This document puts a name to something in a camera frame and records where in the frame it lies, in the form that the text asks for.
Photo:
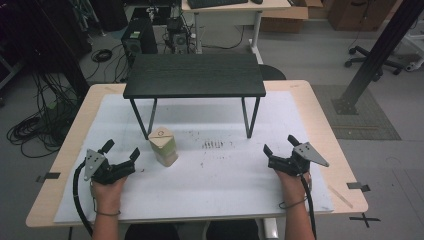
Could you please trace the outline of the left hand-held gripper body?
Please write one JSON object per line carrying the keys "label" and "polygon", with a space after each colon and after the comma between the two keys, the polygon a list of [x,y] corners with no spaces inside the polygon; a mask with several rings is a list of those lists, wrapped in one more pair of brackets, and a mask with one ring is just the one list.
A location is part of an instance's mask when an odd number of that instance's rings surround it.
{"label": "left hand-held gripper body", "polygon": [[120,164],[110,164],[101,152],[88,149],[85,157],[84,180],[94,180],[103,185],[112,184],[117,180],[135,172],[135,162],[130,160]]}

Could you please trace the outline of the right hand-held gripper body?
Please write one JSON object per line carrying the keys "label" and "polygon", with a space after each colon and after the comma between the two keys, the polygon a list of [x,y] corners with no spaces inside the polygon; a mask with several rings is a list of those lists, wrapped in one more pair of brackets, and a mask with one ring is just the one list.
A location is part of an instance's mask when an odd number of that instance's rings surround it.
{"label": "right hand-held gripper body", "polygon": [[324,157],[309,143],[302,143],[292,150],[292,155],[288,158],[272,155],[268,157],[268,167],[287,173],[290,176],[299,176],[310,170],[310,163],[329,167],[330,164]]}

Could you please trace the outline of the beige paper carton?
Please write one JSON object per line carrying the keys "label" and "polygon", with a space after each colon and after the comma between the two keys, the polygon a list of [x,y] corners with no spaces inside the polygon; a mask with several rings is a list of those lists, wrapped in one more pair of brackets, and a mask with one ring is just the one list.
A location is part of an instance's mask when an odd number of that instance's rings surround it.
{"label": "beige paper carton", "polygon": [[165,127],[159,127],[148,136],[156,159],[165,167],[170,167],[177,159],[174,134]]}

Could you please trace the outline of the person's left hand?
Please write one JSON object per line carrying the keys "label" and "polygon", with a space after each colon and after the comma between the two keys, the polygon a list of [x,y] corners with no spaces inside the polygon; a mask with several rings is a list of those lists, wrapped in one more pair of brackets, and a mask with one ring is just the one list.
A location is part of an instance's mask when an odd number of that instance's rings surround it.
{"label": "person's left hand", "polygon": [[96,212],[107,215],[119,215],[121,195],[127,178],[121,178],[112,184],[103,185],[96,181],[92,182]]}

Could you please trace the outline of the light wooden table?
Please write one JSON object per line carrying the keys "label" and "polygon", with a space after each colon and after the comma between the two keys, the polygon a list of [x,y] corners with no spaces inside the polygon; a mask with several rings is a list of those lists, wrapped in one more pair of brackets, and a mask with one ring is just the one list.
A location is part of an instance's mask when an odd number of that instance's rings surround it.
{"label": "light wooden table", "polygon": [[[30,228],[56,227],[54,217],[59,208],[67,179],[77,160],[83,140],[91,126],[101,100],[106,94],[121,94],[123,84],[95,84],[90,87],[85,100],[59,150],[50,171],[56,179],[47,179],[26,218]],[[368,210],[368,203],[360,189],[350,189],[348,184],[356,180],[351,167],[327,121],[311,85],[305,80],[267,81],[268,91],[288,91],[294,98],[296,109],[304,124],[311,144],[329,161],[321,173],[330,191],[336,214],[361,213]]]}

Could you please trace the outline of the black tape strip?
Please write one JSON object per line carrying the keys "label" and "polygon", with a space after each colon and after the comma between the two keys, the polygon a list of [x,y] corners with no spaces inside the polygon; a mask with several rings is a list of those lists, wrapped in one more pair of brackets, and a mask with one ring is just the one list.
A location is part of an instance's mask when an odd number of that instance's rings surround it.
{"label": "black tape strip", "polygon": [[36,178],[36,182],[44,183],[46,180],[58,179],[60,177],[60,172],[47,172],[44,175],[40,175]]}
{"label": "black tape strip", "polygon": [[360,183],[360,182],[351,182],[351,183],[347,183],[347,187],[349,188],[349,189],[358,189],[358,190],[360,190],[361,192],[368,192],[368,191],[370,191],[371,189],[370,189],[370,187],[369,187],[369,185],[367,185],[367,184],[362,184],[362,183]]}

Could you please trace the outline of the black round stool seat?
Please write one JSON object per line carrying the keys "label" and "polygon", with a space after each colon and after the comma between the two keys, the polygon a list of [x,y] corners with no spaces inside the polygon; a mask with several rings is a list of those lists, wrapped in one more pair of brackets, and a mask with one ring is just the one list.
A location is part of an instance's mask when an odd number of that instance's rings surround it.
{"label": "black round stool seat", "polygon": [[284,75],[284,73],[273,66],[260,64],[259,68],[260,68],[263,79],[266,81],[286,79],[286,76]]}

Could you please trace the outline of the grey floor mat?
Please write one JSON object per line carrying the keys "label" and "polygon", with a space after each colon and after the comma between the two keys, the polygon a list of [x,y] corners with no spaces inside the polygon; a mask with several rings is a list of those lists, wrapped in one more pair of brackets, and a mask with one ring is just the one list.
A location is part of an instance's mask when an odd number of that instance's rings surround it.
{"label": "grey floor mat", "polygon": [[356,114],[338,114],[332,104],[345,91],[343,85],[313,85],[312,89],[337,139],[400,140],[401,137],[366,89],[355,105]]}

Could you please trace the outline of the black computer tower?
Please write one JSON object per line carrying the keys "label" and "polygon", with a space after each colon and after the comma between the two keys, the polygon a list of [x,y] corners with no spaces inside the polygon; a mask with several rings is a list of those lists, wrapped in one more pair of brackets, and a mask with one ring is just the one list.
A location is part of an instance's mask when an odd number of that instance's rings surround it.
{"label": "black computer tower", "polygon": [[129,65],[134,63],[138,54],[158,53],[153,25],[148,18],[131,20],[121,38],[121,42]]}

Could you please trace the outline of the flat cardboard box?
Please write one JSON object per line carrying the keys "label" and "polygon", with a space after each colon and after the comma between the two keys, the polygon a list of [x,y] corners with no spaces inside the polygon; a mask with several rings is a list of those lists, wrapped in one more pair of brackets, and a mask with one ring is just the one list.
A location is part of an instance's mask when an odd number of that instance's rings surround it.
{"label": "flat cardboard box", "polygon": [[260,30],[263,32],[299,33],[305,20],[309,19],[306,0],[291,0],[294,5],[287,9],[264,11]]}

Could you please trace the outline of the open computer case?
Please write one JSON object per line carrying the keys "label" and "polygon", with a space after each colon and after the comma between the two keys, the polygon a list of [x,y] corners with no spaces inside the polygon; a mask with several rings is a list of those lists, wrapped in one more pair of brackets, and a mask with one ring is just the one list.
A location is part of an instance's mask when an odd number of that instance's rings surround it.
{"label": "open computer case", "polygon": [[168,46],[173,54],[189,53],[188,31],[181,17],[167,19]]}

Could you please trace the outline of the dark curtain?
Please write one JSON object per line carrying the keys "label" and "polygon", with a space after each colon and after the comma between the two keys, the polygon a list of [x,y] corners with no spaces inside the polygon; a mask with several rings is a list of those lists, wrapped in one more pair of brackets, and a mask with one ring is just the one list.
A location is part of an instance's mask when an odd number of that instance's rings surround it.
{"label": "dark curtain", "polygon": [[0,0],[0,26],[37,75],[57,93],[52,73],[62,74],[78,99],[89,85],[78,58],[88,42],[69,0]]}

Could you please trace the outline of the white background desk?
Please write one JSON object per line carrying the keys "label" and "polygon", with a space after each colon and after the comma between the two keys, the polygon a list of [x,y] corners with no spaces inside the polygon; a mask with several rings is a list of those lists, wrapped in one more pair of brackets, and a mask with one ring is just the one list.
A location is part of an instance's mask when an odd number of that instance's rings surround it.
{"label": "white background desk", "polygon": [[258,35],[261,25],[261,17],[264,11],[286,10],[291,7],[288,0],[263,0],[262,4],[256,4],[251,0],[246,3],[214,6],[208,8],[192,9],[188,0],[182,0],[181,10],[183,13],[194,15],[195,26],[195,52],[202,54],[202,37],[200,36],[200,27],[204,25],[252,25],[252,38],[249,40],[251,51],[256,55],[257,62],[263,63],[262,57],[257,47]]}

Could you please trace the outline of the large brown cardboard box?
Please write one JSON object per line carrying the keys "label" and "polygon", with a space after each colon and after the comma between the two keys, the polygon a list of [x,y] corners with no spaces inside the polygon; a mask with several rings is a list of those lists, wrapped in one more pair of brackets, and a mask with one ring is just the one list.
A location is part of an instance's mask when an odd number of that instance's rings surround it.
{"label": "large brown cardboard box", "polygon": [[334,0],[328,15],[336,31],[377,31],[397,0]]}

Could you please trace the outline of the black keyboard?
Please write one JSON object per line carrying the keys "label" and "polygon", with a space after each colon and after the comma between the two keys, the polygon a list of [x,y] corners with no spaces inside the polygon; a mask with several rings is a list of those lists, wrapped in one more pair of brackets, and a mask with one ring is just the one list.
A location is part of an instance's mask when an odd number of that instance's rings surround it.
{"label": "black keyboard", "polygon": [[187,0],[191,9],[220,7],[247,3],[248,0]]}

